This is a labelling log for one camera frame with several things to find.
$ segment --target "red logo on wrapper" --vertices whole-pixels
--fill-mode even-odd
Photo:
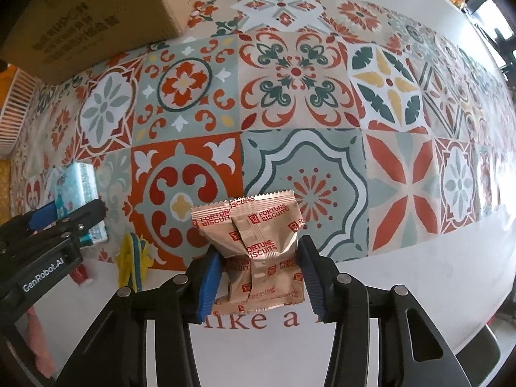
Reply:
[[[260,222],[260,218],[258,218],[258,215],[255,213],[249,214],[248,217],[251,224],[257,224]]]
[[[238,231],[231,231],[229,233],[229,235],[231,236],[231,238],[235,241],[235,242],[238,242],[238,240],[242,240],[240,238],[240,233]]]
[[[289,225],[288,225],[288,228],[290,228],[292,231],[298,231],[299,230],[299,225],[296,221],[294,222],[291,222]]]

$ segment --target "floral pattern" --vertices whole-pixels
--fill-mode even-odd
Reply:
[[[135,232],[154,267],[208,241],[192,205],[293,189],[323,255],[404,248],[516,210],[503,82],[424,25],[359,0],[198,0],[181,37],[41,86],[11,158],[10,212],[94,166],[114,263]]]
[[[242,129],[358,127],[364,107],[339,38],[313,32],[239,37]]]

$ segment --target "metal screw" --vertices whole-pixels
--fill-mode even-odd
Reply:
[[[188,277],[184,273],[174,276],[173,279],[176,285],[184,285],[188,282]]]
[[[337,281],[341,284],[349,284],[352,281],[352,277],[347,273],[339,273],[337,275]]]
[[[405,296],[409,293],[409,290],[404,285],[397,285],[394,287],[394,292],[398,295]]]
[[[128,286],[123,286],[117,291],[117,295],[120,298],[125,298],[131,295],[131,289]]]

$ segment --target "cardboard box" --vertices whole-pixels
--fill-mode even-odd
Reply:
[[[31,0],[0,59],[48,84],[150,42],[179,36],[190,0]]]

